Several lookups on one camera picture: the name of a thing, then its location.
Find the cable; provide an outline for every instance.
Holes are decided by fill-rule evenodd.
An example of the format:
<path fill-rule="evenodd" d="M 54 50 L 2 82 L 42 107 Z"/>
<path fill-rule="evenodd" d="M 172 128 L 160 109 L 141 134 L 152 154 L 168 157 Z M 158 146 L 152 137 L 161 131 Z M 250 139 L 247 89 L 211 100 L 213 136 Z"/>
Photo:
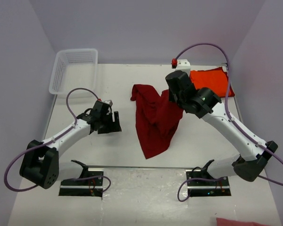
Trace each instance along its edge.
<path fill-rule="evenodd" d="M 91 111 L 91 110 L 92 110 L 92 108 L 88 108 L 88 109 L 86 109 L 86 110 L 84 111 L 84 113 L 87 114 L 87 112 L 89 112 L 89 111 Z"/>
<path fill-rule="evenodd" d="M 105 178 L 105 179 L 108 180 L 109 185 L 106 187 L 105 190 L 103 190 L 103 192 L 107 191 L 110 188 L 110 186 L 111 186 L 111 180 L 108 177 L 104 176 L 104 175 L 97 175 L 97 176 L 92 176 L 92 177 L 87 177 L 87 178 L 72 178 L 72 179 L 68 179 L 68 180 L 83 181 L 83 180 L 92 180 L 92 179 L 97 179 L 97 178 Z"/>
<path fill-rule="evenodd" d="M 200 169 L 200 170 L 201 170 L 201 167 L 199 167 L 199 166 L 194 167 L 194 168 L 192 169 L 191 173 L 193 173 L 196 169 Z"/>
<path fill-rule="evenodd" d="M 93 182 L 93 189 L 95 189 L 95 185 L 96 185 L 95 180 L 92 179 L 92 182 Z"/>
<path fill-rule="evenodd" d="M 74 125 L 76 125 L 76 123 L 77 123 L 77 118 L 76 118 L 74 112 L 70 109 L 68 99 L 69 99 L 70 94 L 72 94 L 72 93 L 73 93 L 74 91 L 76 91 L 76 90 L 86 90 L 86 91 L 89 91 L 89 92 L 91 92 L 91 93 L 97 98 L 97 100 L 99 99 L 99 97 L 98 97 L 93 91 L 91 91 L 91 90 L 89 90 L 89 89 L 86 89 L 86 88 L 75 88 L 75 89 L 71 90 L 71 91 L 67 94 L 67 97 L 66 97 L 66 106 L 67 106 L 67 109 L 69 110 L 69 112 L 71 113 L 71 115 L 72 115 L 72 116 L 74 117 L 74 119 L 75 119 Z M 57 137 L 55 138 L 55 140 L 60 139 L 60 138 L 63 137 L 65 134 L 67 134 L 69 131 L 71 131 L 73 128 L 74 128 L 74 127 L 70 127 L 70 128 L 67 129 L 65 132 L 63 132 L 63 133 L 61 133 L 59 136 L 57 136 Z M 32 147 L 32 148 L 29 148 L 29 149 L 27 149 L 27 150 L 21 152 L 19 155 L 17 155 L 17 156 L 9 163 L 9 165 L 8 165 L 8 166 L 6 167 L 6 169 L 5 169 L 4 177 L 3 177 L 3 181 L 4 181 L 5 186 L 6 186 L 9 190 L 11 190 L 11 191 L 13 191 L 13 192 L 26 192 L 26 191 L 29 191 L 29 190 L 31 190 L 31 189 L 37 187 L 37 185 L 33 185 L 33 186 L 31 186 L 31 187 L 23 188 L 23 189 L 17 189 L 17 188 L 12 187 L 12 186 L 9 184 L 9 182 L 8 182 L 8 172 L 9 172 L 10 168 L 14 165 L 14 163 L 15 163 L 19 158 L 21 158 L 21 156 L 25 155 L 25 154 L 28 153 L 28 152 L 34 151 L 34 150 L 36 150 L 36 149 L 38 149 L 38 148 L 41 148 L 41 147 L 50 145 L 50 144 L 53 143 L 53 142 L 54 142 L 54 141 L 51 140 L 51 141 L 49 141 L 49 142 L 47 142 L 47 143 L 44 143 L 44 144 L 41 144 L 41 145 L 38 145 L 38 146 L 35 146 L 35 147 Z M 110 185 L 111 185 L 110 179 L 109 179 L 108 177 L 106 177 L 106 176 L 101 176 L 101 177 L 106 178 L 106 179 L 110 182 L 110 184 L 109 184 L 109 186 L 108 186 L 108 188 L 109 188 Z"/>
<path fill-rule="evenodd" d="M 89 187 L 89 191 L 90 191 L 90 194 L 91 194 L 91 196 L 93 196 L 93 195 L 92 195 L 92 193 L 93 193 L 93 190 L 91 190 L 91 184 L 90 184 L 90 180 L 88 180 L 88 187 Z"/>
<path fill-rule="evenodd" d="M 198 43 L 198 44 L 195 44 L 195 45 L 191 45 L 191 46 L 185 48 L 183 51 L 181 51 L 181 52 L 177 55 L 177 57 L 172 60 L 172 66 L 174 66 L 174 63 L 176 63 L 176 65 L 177 65 L 177 59 L 178 59 L 185 51 L 187 51 L 187 50 L 189 50 L 189 49 L 191 49 L 191 48 L 193 48 L 193 47 L 195 47 L 195 46 L 201 46 L 201 45 L 208 45 L 208 46 L 216 47 L 217 49 L 219 49 L 219 50 L 223 53 L 223 55 L 224 55 L 224 57 L 225 57 L 225 59 L 226 59 L 226 64 L 227 64 L 226 70 L 227 70 L 227 76 L 228 76 L 228 84 L 227 84 L 226 95 L 225 95 L 225 112 L 226 112 L 227 117 L 228 117 L 229 119 L 231 119 L 232 117 L 231 117 L 230 111 L 229 111 L 229 109 L 228 109 L 228 95 L 229 95 L 230 87 L 231 87 L 230 61 L 229 61 L 229 59 L 228 59 L 227 54 L 224 52 L 224 50 L 223 50 L 222 48 L 220 48 L 218 45 L 215 45 L 215 44 L 212 44 L 212 43 Z M 254 143 L 254 144 L 256 144 L 256 145 L 258 144 L 257 141 L 256 141 L 255 139 L 253 139 L 252 137 L 250 137 L 235 121 L 231 121 L 231 122 L 233 123 L 233 125 L 234 125 L 247 139 L 249 139 L 252 143 Z M 282 160 L 279 156 L 277 156 L 275 153 L 273 153 L 272 151 L 270 151 L 269 149 L 267 149 L 267 148 L 264 147 L 263 145 L 259 145 L 259 147 L 261 147 L 262 149 L 264 149 L 264 151 L 266 151 L 267 153 L 269 153 L 270 155 L 272 155 L 273 157 L 275 157 L 275 158 L 283 165 L 283 160 Z M 272 180 L 272 179 L 263 177 L 263 176 L 261 176 L 261 175 L 259 175 L 258 177 L 259 177 L 259 178 L 262 178 L 262 179 L 264 179 L 264 180 L 270 181 L 270 182 L 272 182 L 272 183 L 275 183 L 275 184 L 277 184 L 277 185 L 283 186 L 283 183 L 281 183 L 281 182 L 278 182 L 278 181 L 275 181 L 275 180 Z M 191 179 L 189 179 L 189 180 L 186 180 L 186 181 L 184 181 L 184 182 L 181 184 L 181 186 L 179 187 L 178 193 L 177 193 L 177 199 L 178 199 L 180 202 L 184 202 L 184 201 L 186 201 L 186 200 L 189 198 L 189 196 L 188 196 L 188 197 L 187 197 L 186 199 L 184 199 L 183 201 L 180 200 L 180 198 L 179 198 L 179 192 L 180 192 L 182 186 L 183 186 L 185 183 L 190 182 L 190 181 L 195 180 L 195 179 L 196 179 L 196 178 L 191 178 Z M 221 179 L 221 178 L 216 179 L 216 180 L 209 180 L 209 179 L 203 180 L 203 179 L 201 178 L 201 180 L 203 180 L 203 181 L 208 181 L 208 182 L 209 182 L 209 181 L 214 182 L 214 181 L 218 181 L 218 180 L 220 180 L 220 179 Z"/>
<path fill-rule="evenodd" d="M 205 178 L 191 178 L 191 179 L 187 179 L 185 180 L 180 186 L 179 186 L 179 189 L 178 189 L 178 192 L 177 192 L 177 199 L 178 201 L 180 202 L 185 202 L 189 199 L 189 195 L 187 197 L 185 197 L 185 199 L 180 199 L 179 197 L 179 193 L 182 189 L 182 187 L 184 186 L 185 183 L 189 183 L 191 181 L 194 181 L 194 180 L 199 180 L 199 181 L 205 181 L 205 182 L 218 182 L 218 181 L 221 181 L 223 180 L 223 177 L 222 178 L 218 178 L 218 179 L 205 179 Z"/>
<path fill-rule="evenodd" d="M 222 182 L 221 182 L 221 180 L 219 180 L 218 182 L 219 182 L 219 186 L 220 186 L 220 188 L 221 188 L 221 191 L 222 191 L 222 192 L 225 192 L 225 190 L 222 188 Z"/>

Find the red cloth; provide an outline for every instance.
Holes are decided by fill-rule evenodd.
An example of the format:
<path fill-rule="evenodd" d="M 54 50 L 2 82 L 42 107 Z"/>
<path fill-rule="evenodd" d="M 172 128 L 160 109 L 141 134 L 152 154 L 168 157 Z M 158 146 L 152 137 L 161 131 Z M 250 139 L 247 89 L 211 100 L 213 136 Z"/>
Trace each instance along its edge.
<path fill-rule="evenodd" d="M 267 226 L 267 225 L 262 225 L 255 222 L 241 222 L 236 220 L 217 218 L 217 226 Z"/>
<path fill-rule="evenodd" d="M 150 85 L 134 85 L 132 101 L 136 101 L 136 131 L 145 158 L 154 157 L 170 146 L 183 110 L 169 102 L 169 90 L 161 97 Z"/>

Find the black bracket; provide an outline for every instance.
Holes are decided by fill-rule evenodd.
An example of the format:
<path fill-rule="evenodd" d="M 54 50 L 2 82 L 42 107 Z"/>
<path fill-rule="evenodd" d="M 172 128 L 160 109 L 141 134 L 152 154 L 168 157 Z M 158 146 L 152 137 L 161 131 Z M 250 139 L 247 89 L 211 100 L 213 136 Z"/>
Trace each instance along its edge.
<path fill-rule="evenodd" d="M 87 109 L 84 113 L 77 116 L 90 124 L 90 133 L 97 131 L 98 134 L 120 132 L 122 128 L 119 123 L 118 112 L 109 112 L 111 106 L 105 102 L 97 100 L 93 108 Z"/>
<path fill-rule="evenodd" d="M 186 170 L 187 179 L 204 178 L 213 179 L 208 173 L 208 167 L 214 160 L 208 161 L 204 167 L 195 167 Z M 218 182 L 192 180 L 187 183 L 190 197 L 231 196 L 230 184 L 227 177 Z"/>
<path fill-rule="evenodd" d="M 36 140 L 27 146 L 32 148 L 42 143 Z M 25 154 L 20 175 L 44 189 L 50 188 L 58 178 L 58 151 L 47 146 Z"/>
<path fill-rule="evenodd" d="M 88 178 L 92 176 L 103 176 L 103 171 L 88 171 L 82 172 L 80 178 Z M 95 178 L 93 180 L 61 181 L 59 196 L 90 196 L 102 197 L 103 196 L 103 177 Z"/>

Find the white table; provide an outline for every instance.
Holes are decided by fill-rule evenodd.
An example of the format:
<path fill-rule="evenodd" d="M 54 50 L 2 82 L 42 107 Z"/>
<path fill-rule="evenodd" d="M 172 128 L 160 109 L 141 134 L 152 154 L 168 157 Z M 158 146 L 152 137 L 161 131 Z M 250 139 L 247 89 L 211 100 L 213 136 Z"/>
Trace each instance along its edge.
<path fill-rule="evenodd" d="M 192 66 L 208 70 L 211 66 Z M 112 99 L 119 111 L 122 132 L 88 136 L 73 145 L 60 161 L 76 159 L 88 165 L 133 167 L 203 166 L 210 159 L 237 153 L 213 127 L 196 116 L 184 114 L 169 149 L 146 160 L 135 130 L 135 102 L 130 101 L 134 84 L 153 85 L 158 93 L 167 89 L 169 65 L 99 65 L 97 94 Z M 92 107 L 95 98 L 71 99 L 76 114 Z M 230 111 L 238 116 L 234 98 Z M 72 122 L 65 99 L 57 98 L 46 137 Z M 59 183 L 49 190 L 36 188 L 19 193 L 9 226 L 22 225 L 215 225 L 216 217 L 261 224 L 281 225 L 269 184 L 258 178 L 253 183 L 230 177 L 232 196 L 196 197 L 185 203 L 176 199 L 185 180 L 183 169 L 106 169 L 113 181 L 103 201 L 93 197 L 59 197 Z M 23 179 L 21 187 L 29 186 Z"/>

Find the pink cloth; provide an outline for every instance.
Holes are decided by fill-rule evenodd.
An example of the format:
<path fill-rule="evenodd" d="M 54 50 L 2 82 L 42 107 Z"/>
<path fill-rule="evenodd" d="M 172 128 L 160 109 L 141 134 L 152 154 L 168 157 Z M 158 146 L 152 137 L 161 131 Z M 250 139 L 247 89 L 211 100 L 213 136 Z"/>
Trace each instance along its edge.
<path fill-rule="evenodd" d="M 267 225 L 262 225 L 255 222 L 241 222 L 241 221 L 217 218 L 217 226 L 267 226 Z"/>

